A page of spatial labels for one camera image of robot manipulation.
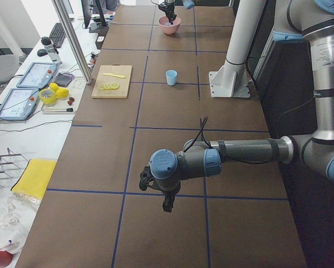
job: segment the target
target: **blue cup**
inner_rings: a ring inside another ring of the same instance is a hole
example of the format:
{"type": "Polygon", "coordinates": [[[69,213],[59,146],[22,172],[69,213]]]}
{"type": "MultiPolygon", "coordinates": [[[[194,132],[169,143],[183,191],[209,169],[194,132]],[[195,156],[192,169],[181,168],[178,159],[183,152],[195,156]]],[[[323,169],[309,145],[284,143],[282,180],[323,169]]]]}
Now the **blue cup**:
{"type": "Polygon", "coordinates": [[[178,73],[174,70],[166,71],[166,78],[168,85],[175,85],[177,81],[178,73]]]}

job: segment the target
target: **wooden cutting board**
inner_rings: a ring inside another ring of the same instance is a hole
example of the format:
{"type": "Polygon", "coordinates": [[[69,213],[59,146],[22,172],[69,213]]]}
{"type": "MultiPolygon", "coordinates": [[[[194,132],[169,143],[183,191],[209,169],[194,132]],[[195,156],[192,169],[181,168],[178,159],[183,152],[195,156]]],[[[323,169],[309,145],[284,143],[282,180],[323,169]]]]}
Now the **wooden cutting board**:
{"type": "Polygon", "coordinates": [[[93,99],[127,99],[131,73],[131,65],[101,65],[91,97],[93,99]],[[104,73],[125,75],[126,78],[104,75],[104,73]],[[108,90],[99,89],[100,84],[108,83],[118,83],[119,88],[108,90]]]}

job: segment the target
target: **yellow knife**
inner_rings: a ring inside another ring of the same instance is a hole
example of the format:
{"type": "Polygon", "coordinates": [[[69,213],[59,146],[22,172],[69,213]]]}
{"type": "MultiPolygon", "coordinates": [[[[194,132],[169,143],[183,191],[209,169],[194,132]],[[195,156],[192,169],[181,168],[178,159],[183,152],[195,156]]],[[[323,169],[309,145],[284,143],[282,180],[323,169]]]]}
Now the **yellow knife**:
{"type": "Polygon", "coordinates": [[[114,77],[119,77],[119,78],[126,78],[125,75],[119,75],[119,74],[113,74],[113,73],[104,73],[103,75],[109,75],[109,76],[114,76],[114,77]]]}

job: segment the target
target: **clear bottle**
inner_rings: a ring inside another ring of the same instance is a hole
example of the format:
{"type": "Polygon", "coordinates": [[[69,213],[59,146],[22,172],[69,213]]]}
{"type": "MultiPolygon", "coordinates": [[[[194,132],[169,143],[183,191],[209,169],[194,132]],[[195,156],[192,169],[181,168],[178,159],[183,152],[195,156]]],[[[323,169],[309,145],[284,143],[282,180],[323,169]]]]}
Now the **clear bottle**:
{"type": "Polygon", "coordinates": [[[44,45],[45,50],[48,52],[48,55],[53,63],[57,65],[61,64],[61,59],[59,57],[59,52],[57,52],[56,47],[54,46],[53,42],[49,39],[49,37],[42,37],[42,44],[44,45]]]}

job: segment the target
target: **yellow tape roll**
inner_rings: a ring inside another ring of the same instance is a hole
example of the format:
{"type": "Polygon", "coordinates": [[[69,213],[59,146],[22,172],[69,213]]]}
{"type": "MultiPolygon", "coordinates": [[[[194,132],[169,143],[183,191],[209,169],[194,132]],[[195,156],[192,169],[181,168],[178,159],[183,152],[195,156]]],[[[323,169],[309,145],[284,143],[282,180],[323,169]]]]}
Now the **yellow tape roll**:
{"type": "Polygon", "coordinates": [[[50,88],[43,89],[39,92],[40,100],[47,105],[53,104],[56,102],[56,93],[50,88]]]}

